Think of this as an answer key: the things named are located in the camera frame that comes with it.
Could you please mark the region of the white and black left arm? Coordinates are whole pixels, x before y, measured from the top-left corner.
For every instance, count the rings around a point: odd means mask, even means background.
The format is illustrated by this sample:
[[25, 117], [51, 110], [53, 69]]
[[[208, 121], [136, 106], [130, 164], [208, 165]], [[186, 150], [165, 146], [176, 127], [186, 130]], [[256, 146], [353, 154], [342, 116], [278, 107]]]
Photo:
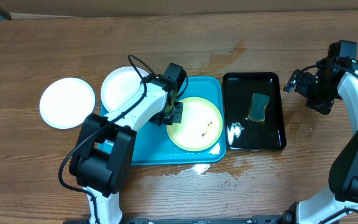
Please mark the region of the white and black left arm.
[[148, 121], [157, 125], [181, 121], [182, 103], [177, 98], [188, 85], [188, 76], [149, 75], [136, 82], [116, 110], [85, 118], [75, 148], [63, 160], [78, 186], [67, 189], [85, 193], [90, 216], [85, 223], [120, 223], [119, 191], [132, 163], [137, 132]]

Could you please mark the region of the green and yellow sponge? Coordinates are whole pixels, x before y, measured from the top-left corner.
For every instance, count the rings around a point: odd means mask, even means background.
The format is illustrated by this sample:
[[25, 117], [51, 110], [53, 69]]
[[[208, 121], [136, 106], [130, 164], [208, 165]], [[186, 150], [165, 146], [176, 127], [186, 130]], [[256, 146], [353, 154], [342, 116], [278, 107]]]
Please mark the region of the green and yellow sponge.
[[259, 123], [265, 121], [265, 110], [269, 103], [270, 97], [261, 93], [253, 93], [252, 101], [247, 115], [247, 119]]

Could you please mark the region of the yellow plate with sauce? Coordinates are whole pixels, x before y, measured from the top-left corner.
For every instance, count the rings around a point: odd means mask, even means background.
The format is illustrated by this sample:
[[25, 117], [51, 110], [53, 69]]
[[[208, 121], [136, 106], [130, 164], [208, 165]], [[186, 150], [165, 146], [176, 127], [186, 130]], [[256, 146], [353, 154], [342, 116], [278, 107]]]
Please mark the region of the yellow plate with sauce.
[[172, 142], [190, 152], [203, 151], [220, 138], [223, 131], [223, 117], [210, 101], [200, 97], [180, 100], [183, 104], [181, 122], [167, 126]]

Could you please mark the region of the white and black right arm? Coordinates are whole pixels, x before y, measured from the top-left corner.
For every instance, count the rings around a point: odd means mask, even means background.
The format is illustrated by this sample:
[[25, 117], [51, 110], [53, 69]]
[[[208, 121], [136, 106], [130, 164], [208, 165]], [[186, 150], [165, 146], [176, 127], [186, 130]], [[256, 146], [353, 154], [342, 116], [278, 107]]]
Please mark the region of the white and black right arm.
[[301, 93], [312, 100], [326, 93], [341, 99], [348, 111], [353, 137], [338, 155], [329, 171], [328, 185], [317, 194], [295, 202], [274, 223], [337, 223], [351, 213], [358, 214], [358, 61], [316, 64], [318, 72], [296, 70], [284, 90]]

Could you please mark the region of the white plate with sauce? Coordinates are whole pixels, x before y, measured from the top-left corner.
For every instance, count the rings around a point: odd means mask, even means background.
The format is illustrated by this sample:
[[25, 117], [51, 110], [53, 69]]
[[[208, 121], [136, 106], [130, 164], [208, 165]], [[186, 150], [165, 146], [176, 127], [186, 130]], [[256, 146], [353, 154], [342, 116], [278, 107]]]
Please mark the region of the white plate with sauce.
[[92, 87], [79, 78], [62, 78], [43, 92], [39, 111], [42, 119], [57, 129], [74, 128], [94, 110], [96, 97]]

